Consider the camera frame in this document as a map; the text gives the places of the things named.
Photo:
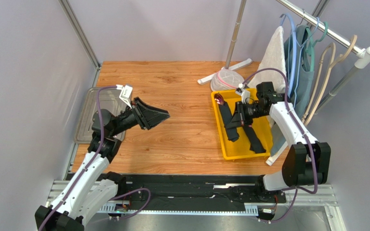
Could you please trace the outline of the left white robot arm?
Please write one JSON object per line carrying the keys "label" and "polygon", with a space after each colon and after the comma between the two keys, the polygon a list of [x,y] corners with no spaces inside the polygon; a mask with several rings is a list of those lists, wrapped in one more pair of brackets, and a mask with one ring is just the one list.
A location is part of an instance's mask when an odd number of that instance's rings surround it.
{"label": "left white robot arm", "polygon": [[167,110],[150,106],[138,97],[130,101],[119,115],[98,108],[92,117],[92,141],[84,161],[51,204],[37,209],[35,220],[38,230],[83,231],[109,200],[126,196],[126,178],[115,172],[108,172],[94,187],[119,151],[122,141],[116,136],[135,126],[150,130],[168,118],[170,114]]}

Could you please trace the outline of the black paper napkin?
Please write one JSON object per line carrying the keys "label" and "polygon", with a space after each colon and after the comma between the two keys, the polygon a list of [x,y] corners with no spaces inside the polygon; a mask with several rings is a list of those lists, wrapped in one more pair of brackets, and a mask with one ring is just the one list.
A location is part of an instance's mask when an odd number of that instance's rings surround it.
{"label": "black paper napkin", "polygon": [[222,104],[219,104],[218,107],[219,107],[219,111],[222,117],[225,131],[226,131],[227,139],[231,142],[236,142],[239,139],[239,134],[237,133],[237,129],[226,127],[232,119],[232,114],[231,114],[231,111],[230,111],[230,108],[227,102],[223,102]]}

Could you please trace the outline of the iridescent spoon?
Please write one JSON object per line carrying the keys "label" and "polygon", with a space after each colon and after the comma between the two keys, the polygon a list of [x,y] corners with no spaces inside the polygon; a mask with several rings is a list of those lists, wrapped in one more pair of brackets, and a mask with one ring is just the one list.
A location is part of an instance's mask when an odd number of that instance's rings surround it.
{"label": "iridescent spoon", "polygon": [[224,103],[225,103],[225,101],[224,101],[224,99],[223,99],[222,95],[221,95],[221,94],[219,94],[219,93],[216,93],[216,94],[214,95],[214,100],[215,100],[215,102],[216,102],[218,105],[224,105]]}

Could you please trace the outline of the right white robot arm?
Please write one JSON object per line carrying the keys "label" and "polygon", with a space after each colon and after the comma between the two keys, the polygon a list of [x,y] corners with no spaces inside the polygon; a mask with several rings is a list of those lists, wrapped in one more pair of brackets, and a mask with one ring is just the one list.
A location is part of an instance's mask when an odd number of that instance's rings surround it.
{"label": "right white robot arm", "polygon": [[331,148],[319,142],[301,122],[286,94],[277,93],[272,82],[257,85],[257,100],[236,102],[236,108],[225,128],[238,128],[253,123],[253,119],[270,116],[278,125],[289,146],[282,169],[262,176],[263,191],[279,191],[312,185],[316,193],[328,178]]}

